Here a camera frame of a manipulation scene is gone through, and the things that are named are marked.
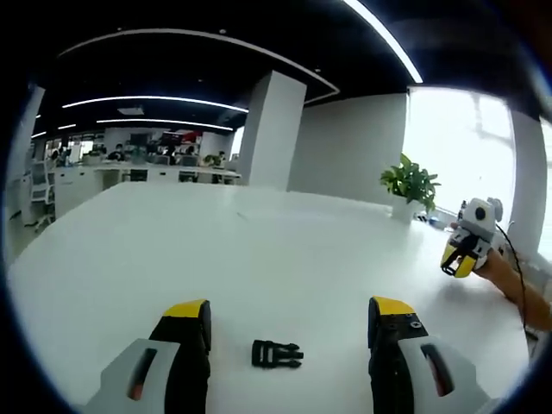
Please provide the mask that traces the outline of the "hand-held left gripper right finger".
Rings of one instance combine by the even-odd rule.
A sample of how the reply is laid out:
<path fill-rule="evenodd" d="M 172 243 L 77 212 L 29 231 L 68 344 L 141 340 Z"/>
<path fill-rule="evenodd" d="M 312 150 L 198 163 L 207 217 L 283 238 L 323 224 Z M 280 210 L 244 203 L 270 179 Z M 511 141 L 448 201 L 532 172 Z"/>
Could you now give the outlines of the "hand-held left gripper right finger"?
<path fill-rule="evenodd" d="M 490 411 L 475 365 L 430 335 L 408 304 L 371 297 L 367 344 L 375 413 Z"/>

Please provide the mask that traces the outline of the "person's right hand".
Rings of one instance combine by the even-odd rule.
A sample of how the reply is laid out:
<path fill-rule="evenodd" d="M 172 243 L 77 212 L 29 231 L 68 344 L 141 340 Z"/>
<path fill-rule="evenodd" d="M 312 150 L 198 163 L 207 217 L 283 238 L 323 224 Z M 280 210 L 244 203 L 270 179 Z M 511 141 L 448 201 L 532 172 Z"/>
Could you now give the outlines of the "person's right hand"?
<path fill-rule="evenodd" d="M 509 263 L 492 248 L 487 253 L 485 263 L 474 272 L 496 286 L 503 285 L 511 277 Z"/>

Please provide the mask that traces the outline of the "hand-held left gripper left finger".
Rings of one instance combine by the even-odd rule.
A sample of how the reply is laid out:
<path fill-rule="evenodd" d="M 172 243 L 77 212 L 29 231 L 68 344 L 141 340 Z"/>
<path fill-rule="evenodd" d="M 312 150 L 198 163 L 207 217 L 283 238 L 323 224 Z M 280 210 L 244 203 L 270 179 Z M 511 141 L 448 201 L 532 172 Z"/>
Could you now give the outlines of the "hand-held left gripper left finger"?
<path fill-rule="evenodd" d="M 210 301 L 176 304 L 101 372 L 84 412 L 205 413 L 210 351 Z"/>

